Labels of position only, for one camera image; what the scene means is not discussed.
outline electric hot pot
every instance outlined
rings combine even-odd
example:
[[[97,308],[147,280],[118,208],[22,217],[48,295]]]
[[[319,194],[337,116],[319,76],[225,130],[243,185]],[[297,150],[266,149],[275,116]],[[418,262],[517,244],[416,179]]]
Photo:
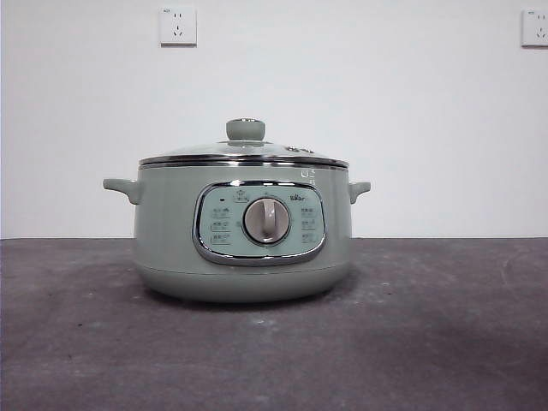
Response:
[[[137,181],[105,179],[135,209],[144,283],[198,301],[284,300],[329,289],[350,261],[350,205],[370,190],[348,164],[263,141],[242,118],[226,141],[140,160]]]

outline wall outlet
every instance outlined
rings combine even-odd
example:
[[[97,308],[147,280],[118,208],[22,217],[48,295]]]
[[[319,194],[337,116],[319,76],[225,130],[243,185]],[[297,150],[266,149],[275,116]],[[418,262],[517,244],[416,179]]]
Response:
[[[548,47],[548,10],[521,12],[521,45]]]
[[[162,7],[160,10],[161,45],[196,45],[196,8]]]

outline brand logo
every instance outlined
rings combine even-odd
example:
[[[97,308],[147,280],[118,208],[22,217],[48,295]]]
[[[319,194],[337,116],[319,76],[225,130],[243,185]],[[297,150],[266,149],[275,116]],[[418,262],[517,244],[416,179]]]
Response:
[[[291,194],[291,195],[289,196],[289,199],[290,199],[291,201],[304,201],[304,200],[306,200],[307,198],[306,198],[306,197],[302,197],[302,196],[299,195],[299,194]]]
[[[309,178],[310,184],[313,186],[316,185],[316,170],[315,169],[302,169],[301,170],[301,177],[302,178]]]

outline control knob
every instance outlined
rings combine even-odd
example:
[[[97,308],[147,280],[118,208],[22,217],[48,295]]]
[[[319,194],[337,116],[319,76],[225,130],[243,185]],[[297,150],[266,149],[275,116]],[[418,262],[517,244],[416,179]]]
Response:
[[[282,240],[289,230],[289,212],[280,201],[263,198],[255,200],[243,218],[247,234],[261,244]]]

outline control panel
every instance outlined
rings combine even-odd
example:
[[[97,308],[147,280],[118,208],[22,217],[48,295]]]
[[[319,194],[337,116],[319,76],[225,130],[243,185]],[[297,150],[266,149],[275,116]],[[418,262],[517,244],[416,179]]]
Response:
[[[325,241],[318,190],[298,182],[224,182],[205,188],[194,215],[194,244],[213,262],[279,265],[306,261]]]

